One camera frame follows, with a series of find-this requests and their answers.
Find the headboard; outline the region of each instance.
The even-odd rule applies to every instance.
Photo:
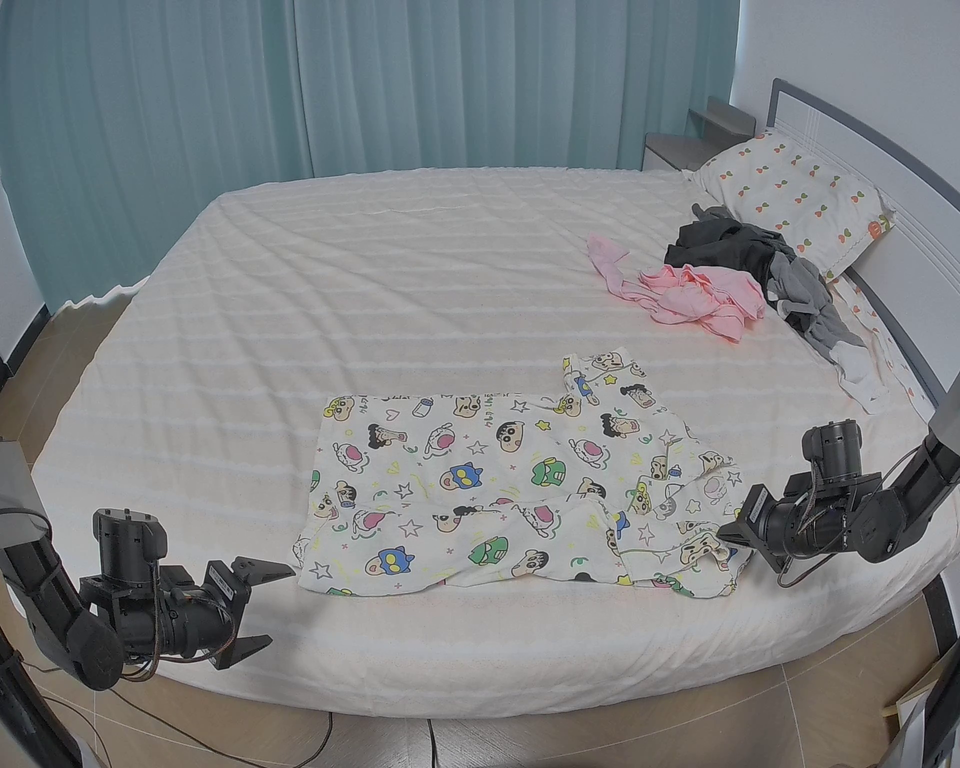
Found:
[[[780,79],[767,127],[869,181],[896,211],[897,225],[845,274],[936,405],[960,372],[960,192],[886,136]]]

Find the pillow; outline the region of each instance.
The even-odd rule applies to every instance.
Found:
[[[827,279],[894,224],[868,182],[776,131],[720,153],[692,178],[739,221],[778,231]]]

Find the black baseboard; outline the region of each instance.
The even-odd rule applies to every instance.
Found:
[[[924,599],[930,613],[930,622],[933,624],[933,634],[937,638],[937,650],[942,656],[957,641],[957,628],[953,622],[953,611],[950,610],[944,580],[937,576],[926,585]]]
[[[4,360],[0,357],[0,387],[3,387],[7,379],[13,378],[16,372],[20,370],[20,366],[23,365],[23,361],[26,359],[30,347],[34,345],[34,342],[40,335],[40,331],[42,331],[43,327],[49,322],[50,310],[47,309],[47,305],[44,304],[23,332],[20,341],[16,343],[16,347],[14,347],[10,353],[10,359]]]

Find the bed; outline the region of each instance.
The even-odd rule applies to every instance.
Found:
[[[825,114],[782,91],[783,114],[788,100]],[[36,462],[66,567],[99,571],[90,517],[107,506],[159,516],[167,561],[194,574],[238,554],[284,561],[331,393],[544,392],[571,348],[642,356],[668,405],[750,482],[782,488],[804,468],[803,432],[846,418],[862,426],[864,468],[888,468],[926,429],[887,367],[891,401],[868,416],[775,313],[732,345],[698,326],[657,325],[607,293],[588,234],[631,249],[625,266],[657,268],[693,203],[713,200],[679,173],[560,169],[387,172],[220,197],[110,332]],[[864,259],[862,275],[876,274],[877,257]],[[919,338],[908,325],[891,333]],[[952,365],[924,369],[934,398]],[[903,605],[958,550],[954,496],[896,558],[835,558],[788,591],[759,558],[733,595],[713,600],[536,578],[343,599],[289,579],[257,588],[244,617],[244,634],[273,636],[269,649],[227,672],[160,673],[365,715],[593,707],[811,653]]]

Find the floor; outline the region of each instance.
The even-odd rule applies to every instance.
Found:
[[[44,329],[17,376],[0,391],[0,435],[18,439],[33,463],[87,363],[126,307],[103,305],[61,312]],[[0,590],[0,624],[26,661],[50,666],[25,622]],[[764,766],[855,768],[875,763],[892,703],[937,658],[922,597],[859,633],[806,657],[722,683],[612,707],[503,720],[437,720],[443,768],[538,766]],[[62,672],[31,675],[41,692],[66,702],[96,726],[114,768],[238,765],[216,756],[116,698],[94,694]],[[123,695],[213,747],[269,766],[293,765],[320,745],[326,714],[215,695],[154,678],[117,686]],[[91,745],[89,724],[65,705],[52,705]],[[5,766],[27,765],[0,730]],[[430,740],[421,720],[335,715],[333,734],[311,765],[429,766]]]

